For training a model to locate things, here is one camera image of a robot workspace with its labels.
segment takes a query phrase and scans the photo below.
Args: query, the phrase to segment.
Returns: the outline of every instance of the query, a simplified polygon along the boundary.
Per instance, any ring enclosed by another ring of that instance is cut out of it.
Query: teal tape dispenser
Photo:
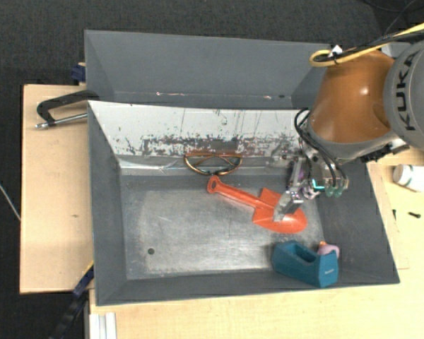
[[[318,252],[295,240],[275,245],[271,257],[273,269],[283,275],[315,287],[327,287],[338,280],[339,248],[321,242]]]

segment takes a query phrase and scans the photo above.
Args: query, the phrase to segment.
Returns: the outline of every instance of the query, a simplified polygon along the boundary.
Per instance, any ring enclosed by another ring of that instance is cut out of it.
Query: gray carpet
[[[424,0],[402,14],[412,0],[372,1],[379,6],[361,0],[0,0],[0,181],[19,207],[21,85],[74,84],[70,70],[83,60],[84,29],[352,47],[388,27],[424,21]],[[0,338],[46,338],[69,295],[18,294],[19,237],[19,222],[0,192]],[[78,323],[67,338],[81,337]]]

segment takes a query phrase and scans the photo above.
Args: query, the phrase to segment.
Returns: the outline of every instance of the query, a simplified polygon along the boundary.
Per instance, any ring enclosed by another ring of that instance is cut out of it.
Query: wooden table
[[[23,295],[72,290],[93,259],[86,121],[35,129],[42,121],[36,113],[39,102],[83,89],[24,87]],[[85,107],[56,109],[54,116],[82,113]],[[92,284],[90,312],[116,313],[119,339],[424,338],[424,192],[392,182],[398,163],[424,165],[424,152],[412,149],[368,165],[399,270],[398,285],[97,307]]]

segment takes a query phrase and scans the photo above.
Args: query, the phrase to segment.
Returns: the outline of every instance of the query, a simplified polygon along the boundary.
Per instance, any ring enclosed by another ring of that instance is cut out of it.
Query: orange toy shovel
[[[303,211],[298,208],[293,214],[285,215],[280,221],[273,220],[275,207],[281,195],[265,187],[261,191],[260,197],[253,196],[245,191],[224,184],[218,176],[212,176],[207,183],[207,191],[210,194],[215,192],[224,195],[232,200],[253,207],[254,214],[252,222],[271,231],[282,234],[295,234],[304,230],[307,220]]]

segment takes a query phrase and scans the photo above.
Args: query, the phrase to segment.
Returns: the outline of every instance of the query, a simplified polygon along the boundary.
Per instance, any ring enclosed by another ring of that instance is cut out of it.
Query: shovel handle
[[[210,194],[220,194],[231,198],[232,200],[238,201],[245,205],[253,208],[264,208],[267,210],[273,210],[274,206],[261,200],[259,197],[253,196],[248,192],[236,189],[235,187],[224,184],[218,176],[212,176],[207,183],[207,191]]]

